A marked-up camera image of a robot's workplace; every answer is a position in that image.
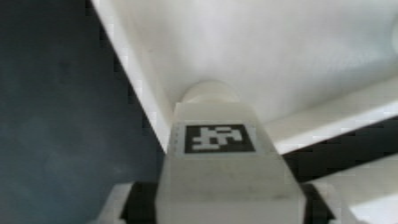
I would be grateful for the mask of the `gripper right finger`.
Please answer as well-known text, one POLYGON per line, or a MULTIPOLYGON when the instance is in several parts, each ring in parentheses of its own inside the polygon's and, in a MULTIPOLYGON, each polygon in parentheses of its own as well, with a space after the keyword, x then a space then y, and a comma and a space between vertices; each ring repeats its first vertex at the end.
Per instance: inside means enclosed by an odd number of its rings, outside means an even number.
POLYGON ((303 185, 306 195, 305 224, 356 224, 344 197, 328 183, 303 185))

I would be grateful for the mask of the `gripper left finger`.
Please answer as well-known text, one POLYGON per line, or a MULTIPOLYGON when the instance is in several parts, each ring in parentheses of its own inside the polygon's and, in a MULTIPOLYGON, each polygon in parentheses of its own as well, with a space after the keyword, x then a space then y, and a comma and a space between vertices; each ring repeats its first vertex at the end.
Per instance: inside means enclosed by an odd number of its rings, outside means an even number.
POLYGON ((95 224, 157 224, 157 188, 155 182, 115 186, 95 224))

